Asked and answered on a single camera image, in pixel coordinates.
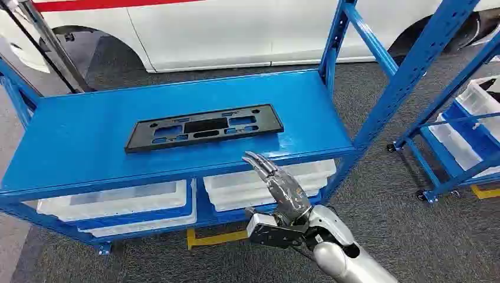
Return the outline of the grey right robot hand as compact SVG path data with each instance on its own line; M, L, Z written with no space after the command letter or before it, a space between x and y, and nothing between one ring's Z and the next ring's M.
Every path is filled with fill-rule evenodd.
M276 216L287 226L304 225L312 205L294 176L266 157L246 151L242 160L250 164L277 203Z

